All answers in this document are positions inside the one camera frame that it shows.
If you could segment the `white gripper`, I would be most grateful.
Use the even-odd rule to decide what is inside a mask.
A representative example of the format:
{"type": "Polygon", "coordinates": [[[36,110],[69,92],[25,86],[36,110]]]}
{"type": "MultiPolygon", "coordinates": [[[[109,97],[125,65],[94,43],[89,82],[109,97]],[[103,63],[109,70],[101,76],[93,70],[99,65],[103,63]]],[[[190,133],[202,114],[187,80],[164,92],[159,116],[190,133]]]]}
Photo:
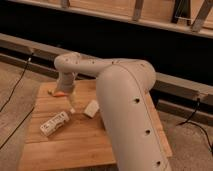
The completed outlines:
{"type": "MultiPolygon", "coordinates": [[[[76,78],[76,74],[71,72],[71,73],[59,73],[59,78],[57,80],[57,91],[61,91],[64,93],[71,93],[74,89],[74,81],[76,78]]],[[[73,91],[71,94],[68,96],[68,100],[70,102],[71,108],[75,108],[75,94],[76,92],[73,91]]]]}

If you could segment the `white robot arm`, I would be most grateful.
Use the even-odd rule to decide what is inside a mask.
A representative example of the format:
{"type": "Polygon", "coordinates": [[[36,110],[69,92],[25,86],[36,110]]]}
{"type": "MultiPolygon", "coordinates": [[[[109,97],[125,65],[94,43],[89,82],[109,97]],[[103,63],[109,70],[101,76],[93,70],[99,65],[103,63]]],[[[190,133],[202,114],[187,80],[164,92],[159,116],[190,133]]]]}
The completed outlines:
{"type": "Polygon", "coordinates": [[[119,171],[172,171],[146,101],[156,82],[149,62],[84,59],[73,52],[57,56],[54,66],[60,91],[70,91],[78,73],[96,79],[96,97],[119,171]]]}

